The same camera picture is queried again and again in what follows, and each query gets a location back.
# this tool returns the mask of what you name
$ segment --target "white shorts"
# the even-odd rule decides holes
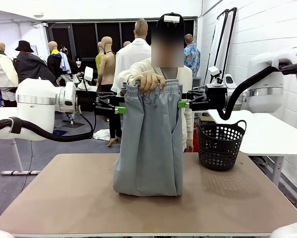
[[[1,97],[7,101],[16,101],[15,93],[1,91]]]

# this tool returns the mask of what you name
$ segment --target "white metal stand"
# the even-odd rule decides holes
[[[277,156],[275,159],[273,174],[272,174],[272,182],[278,186],[279,180],[281,178],[282,174],[282,167],[283,167],[284,157],[283,156]]]
[[[21,164],[21,160],[19,157],[15,139],[11,140],[11,145],[12,145],[12,149],[13,149],[14,159],[17,164],[17,170],[16,171],[2,171],[0,174],[1,175],[37,175],[37,174],[39,174],[40,170],[30,170],[30,171],[23,170],[23,166]]]

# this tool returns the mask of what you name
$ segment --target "yellow scarf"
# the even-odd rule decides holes
[[[56,55],[56,54],[59,54],[59,51],[56,49],[56,50],[53,50],[52,52],[51,52],[51,54],[54,54],[54,55]]]

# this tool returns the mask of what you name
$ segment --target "white jacket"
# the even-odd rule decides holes
[[[116,80],[118,88],[122,88],[124,82],[127,82],[129,78],[134,78],[140,73],[154,70],[154,72],[160,76],[163,73],[160,68],[153,68],[151,63],[151,58],[142,60],[133,64],[130,69],[125,70],[119,74]],[[180,84],[182,84],[182,92],[186,93],[188,90],[192,89],[192,72],[191,69],[184,66],[178,68],[177,79]],[[193,118],[192,111],[189,108],[184,108],[181,111],[182,115],[182,147],[186,148],[186,140],[193,139]]]
[[[6,55],[0,54],[0,88],[18,86],[18,76],[13,61]]]
[[[119,94],[120,88],[116,84],[118,75],[129,69],[132,64],[150,58],[151,55],[151,47],[141,38],[136,38],[132,43],[120,49],[116,56],[114,82],[111,90]]]

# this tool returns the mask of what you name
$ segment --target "red object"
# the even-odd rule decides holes
[[[193,151],[198,152],[198,135],[197,135],[197,123],[193,125]]]

